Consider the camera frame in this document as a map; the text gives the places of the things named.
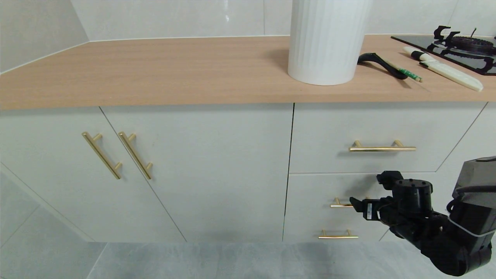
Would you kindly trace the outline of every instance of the white wall tile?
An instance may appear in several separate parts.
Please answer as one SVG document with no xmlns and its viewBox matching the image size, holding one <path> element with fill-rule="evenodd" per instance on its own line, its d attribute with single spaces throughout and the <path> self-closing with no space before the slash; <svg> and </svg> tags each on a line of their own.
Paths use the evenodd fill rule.
<svg viewBox="0 0 496 279">
<path fill-rule="evenodd" d="M 293 0 L 265 0 L 265 34 L 289 35 Z"/>
<path fill-rule="evenodd" d="M 0 243 L 3 245 L 38 207 L 3 172 L 0 174 Z"/>
<path fill-rule="evenodd" d="M 0 1 L 0 71 L 87 42 L 70 0 Z"/>
<path fill-rule="evenodd" d="M 263 35 L 263 0 L 72 0 L 91 41 Z"/>
<path fill-rule="evenodd" d="M 39 207 L 0 251 L 5 278 L 84 279 L 104 243 L 85 242 Z"/>
<path fill-rule="evenodd" d="M 266 35 L 289 35 L 292 2 L 265 0 Z M 432 33 L 439 25 L 448 23 L 456 2 L 457 0 L 374 0 L 367 33 Z"/>
<path fill-rule="evenodd" d="M 496 35 L 496 0 L 459 0 L 448 26 L 462 34 Z"/>
<path fill-rule="evenodd" d="M 374 0 L 368 34 L 432 34 L 458 0 Z"/>
</svg>

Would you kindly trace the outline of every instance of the drawer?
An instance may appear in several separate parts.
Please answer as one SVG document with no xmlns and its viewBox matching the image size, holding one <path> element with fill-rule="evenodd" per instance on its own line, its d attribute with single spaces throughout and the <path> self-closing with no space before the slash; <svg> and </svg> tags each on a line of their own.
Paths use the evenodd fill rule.
<svg viewBox="0 0 496 279">
<path fill-rule="evenodd" d="M 436 171 L 485 103 L 296 104 L 290 173 Z M 350 152 L 362 146 L 416 151 Z"/>
<path fill-rule="evenodd" d="M 403 173 L 405 178 L 429 180 L 434 173 Z M 392 195 L 370 174 L 292 174 L 289 176 L 285 242 L 309 241 L 379 241 L 388 227 L 379 221 L 366 221 L 353 208 L 330 208 L 335 198 L 349 203 L 349 197 L 378 199 Z M 318 239 L 327 235 L 345 235 L 350 230 L 358 239 Z"/>
</svg>

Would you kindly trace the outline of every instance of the black stovetop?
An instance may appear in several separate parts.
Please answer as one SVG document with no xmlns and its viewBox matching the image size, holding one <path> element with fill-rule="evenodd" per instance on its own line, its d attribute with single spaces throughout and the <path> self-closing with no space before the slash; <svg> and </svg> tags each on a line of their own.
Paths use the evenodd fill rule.
<svg viewBox="0 0 496 279">
<path fill-rule="evenodd" d="M 439 40 L 439 38 L 443 37 L 439 36 L 439 34 L 440 32 L 438 32 L 437 35 L 399 35 L 392 36 L 392 38 L 421 49 L 422 51 L 442 57 L 479 74 L 496 75 L 496 49 L 489 50 L 486 53 L 463 51 L 456 47 L 452 47 L 449 41 L 446 41 L 446 37 Z M 458 36 L 453 35 L 451 35 L 450 38 L 459 39 Z M 493 37 L 474 36 L 473 38 L 491 42 L 496 46 L 496 39 Z"/>
</svg>

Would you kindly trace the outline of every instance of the gray floor tile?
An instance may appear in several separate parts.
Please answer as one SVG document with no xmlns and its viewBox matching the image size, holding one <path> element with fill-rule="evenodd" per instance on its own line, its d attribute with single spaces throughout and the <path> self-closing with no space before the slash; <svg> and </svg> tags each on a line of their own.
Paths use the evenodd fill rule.
<svg viewBox="0 0 496 279">
<path fill-rule="evenodd" d="M 218 279 L 280 278 L 282 243 L 233 243 L 222 245 Z"/>
<path fill-rule="evenodd" d="M 496 260 L 464 276 L 492 278 Z M 120 244 L 88 279 L 449 279 L 408 243 Z"/>
<path fill-rule="evenodd" d="M 0 250 L 7 279 L 86 279 L 104 243 L 86 242 L 39 207 Z"/>
<path fill-rule="evenodd" d="M 34 212 L 38 203 L 0 173 L 0 246 Z"/>
<path fill-rule="evenodd" d="M 221 245 L 109 243 L 88 279 L 215 278 Z"/>
</svg>

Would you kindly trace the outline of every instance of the gas stove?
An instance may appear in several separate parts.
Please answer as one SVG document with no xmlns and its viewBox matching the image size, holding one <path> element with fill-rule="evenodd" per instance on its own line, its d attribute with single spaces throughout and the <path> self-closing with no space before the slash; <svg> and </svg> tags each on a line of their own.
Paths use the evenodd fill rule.
<svg viewBox="0 0 496 279">
<path fill-rule="evenodd" d="M 456 36 L 452 31 L 443 36 L 441 32 L 450 29 L 439 26 L 433 35 L 392 36 L 393 39 L 432 53 L 462 67 L 483 75 L 496 75 L 496 39 L 493 37 Z"/>
</svg>

